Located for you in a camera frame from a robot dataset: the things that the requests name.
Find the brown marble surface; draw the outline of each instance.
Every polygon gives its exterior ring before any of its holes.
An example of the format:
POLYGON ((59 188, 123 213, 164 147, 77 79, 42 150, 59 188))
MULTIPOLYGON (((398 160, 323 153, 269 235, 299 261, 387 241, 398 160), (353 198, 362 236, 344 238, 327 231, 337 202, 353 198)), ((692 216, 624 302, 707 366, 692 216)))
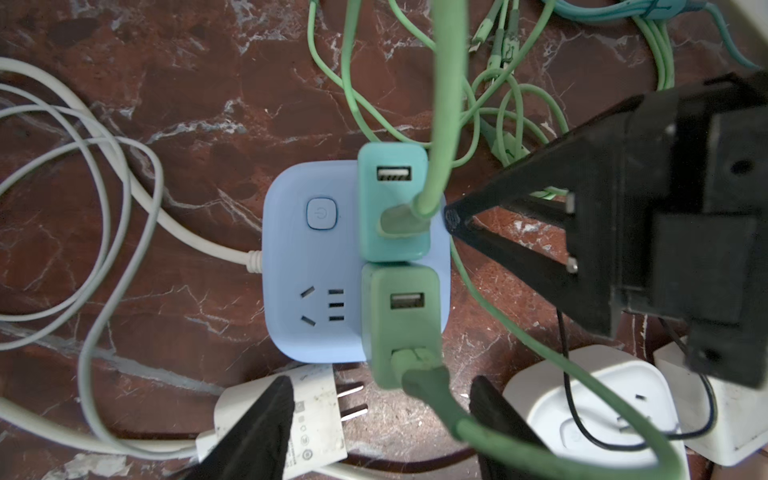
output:
MULTIPOLYGON (((471 1, 473 31, 490 3, 471 1)), ((400 5, 429 30, 426 0, 400 5)), ((322 2, 316 22, 319 54, 337 71, 344 10, 340 0, 322 2)), ((522 2, 524 37, 540 11, 537 0, 522 2)), ((341 90, 312 62, 307 13, 307 0, 4 0, 0 55, 51 72, 114 132, 149 144, 164 165, 164 205, 182 224, 229 247, 257 250, 271 181, 300 162, 354 158, 365 142, 341 90)), ((674 19, 670 36, 678 83, 734 68, 705 14, 674 19)), ((482 70, 487 55, 487 48, 476 55, 472 72, 482 70)), ((560 18, 550 21, 516 75, 551 92, 571 126, 656 83, 650 52, 628 22, 591 27, 560 18)), ((394 125, 429 137, 431 53, 399 26, 382 0, 364 2, 353 78, 394 125)), ((19 76, 2 75, 2 80, 53 100, 19 76)), ((0 94, 3 106, 18 102, 0 94)), ((554 124, 536 98, 526 98, 525 112, 537 124, 554 124)), ((462 147, 470 133, 465 130, 462 147)), ((3 120, 0 177, 64 141, 63 130, 45 117, 3 120)), ((117 215, 120 185, 98 159, 117 215)), ((136 158, 131 162, 146 181, 146 166, 136 158)), ((454 171, 449 201, 498 169, 481 146, 467 166, 454 171)), ((126 265, 144 218, 135 205, 115 271, 69 324, 37 345, 0 353, 0 395, 87 431, 74 378, 78 350, 116 273, 126 265)), ((560 230, 506 212, 491 212, 483 221, 564 259, 560 230)), ((98 199, 79 154, 37 170, 4 196, 0 222, 0 310, 36 311, 74 292, 90 271, 101 232, 98 199)), ((458 248, 480 290, 557 348, 552 306, 499 265, 464 245, 458 248)), ((465 406, 476 375, 502 388, 515 372, 539 360, 469 298, 455 271, 451 309, 445 362, 453 391, 465 406)), ((0 324, 0 339, 24 336, 44 324, 0 324)), ((667 342, 660 326, 641 316, 627 316, 616 340, 569 328, 574 348, 605 343, 642 359, 667 342)), ((192 438, 212 427, 212 409, 224 388, 295 365, 267 335, 261 277, 206 257, 158 227, 101 339, 94 384, 102 417, 121 435, 192 438)), ((370 413, 345 424, 352 461, 396 472, 458 462, 419 478, 479 476, 474 458, 420 402, 376 388, 365 365, 339 367, 337 376, 340 382, 367 385, 364 393, 342 400, 343 408, 361 402, 370 407, 370 413)), ((76 453, 0 422, 0 478, 85 477, 67 470, 76 453)), ((689 460, 693 478, 706 478, 707 462, 695 454, 689 460)), ((156 480, 175 478, 183 467, 184 462, 128 458, 124 469, 113 473, 156 480)))

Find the teal usb charger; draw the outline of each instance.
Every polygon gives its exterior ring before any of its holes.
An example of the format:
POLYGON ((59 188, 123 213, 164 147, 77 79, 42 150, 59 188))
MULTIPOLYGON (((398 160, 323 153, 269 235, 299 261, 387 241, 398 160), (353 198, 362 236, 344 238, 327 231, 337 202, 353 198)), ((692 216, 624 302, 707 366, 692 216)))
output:
POLYGON ((370 143, 357 158, 360 255, 369 262, 418 260, 429 252, 429 232, 408 237, 384 234, 382 212, 409 204, 424 188, 427 153, 423 147, 401 143, 370 143))

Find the metal screw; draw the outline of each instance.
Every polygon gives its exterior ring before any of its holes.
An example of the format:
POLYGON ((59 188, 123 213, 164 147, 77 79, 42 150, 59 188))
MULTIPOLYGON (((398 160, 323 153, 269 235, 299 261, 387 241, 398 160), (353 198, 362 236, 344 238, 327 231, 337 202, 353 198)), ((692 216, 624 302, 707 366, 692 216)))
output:
POLYGON ((565 213, 573 215, 576 212, 576 194, 568 192, 565 196, 565 213))
POLYGON ((565 269, 568 273, 578 273, 578 260, 574 257, 569 257, 568 261, 565 262, 565 269))

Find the blue cable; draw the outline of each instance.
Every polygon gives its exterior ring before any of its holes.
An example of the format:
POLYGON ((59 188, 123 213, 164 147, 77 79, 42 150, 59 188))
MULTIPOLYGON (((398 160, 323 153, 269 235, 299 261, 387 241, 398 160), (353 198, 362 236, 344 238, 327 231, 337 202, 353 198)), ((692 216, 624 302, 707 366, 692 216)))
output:
POLYGON ((579 23, 600 23, 621 20, 632 16, 639 16, 646 20, 665 20, 683 12, 698 12, 706 10, 712 15, 712 19, 723 37, 723 44, 734 60, 748 68, 758 68, 741 54, 728 32, 723 14, 717 5, 698 0, 625 0, 608 7, 585 8, 572 5, 565 0, 558 0, 554 6, 554 12, 563 18, 579 23))

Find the power button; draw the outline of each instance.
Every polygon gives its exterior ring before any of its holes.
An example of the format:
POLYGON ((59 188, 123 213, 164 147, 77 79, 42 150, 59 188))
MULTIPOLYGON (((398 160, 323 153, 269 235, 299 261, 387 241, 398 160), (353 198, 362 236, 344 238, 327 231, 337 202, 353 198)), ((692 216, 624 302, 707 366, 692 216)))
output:
POLYGON ((315 230, 330 230, 336 225, 336 202, 313 198, 306 205, 306 222, 315 230))

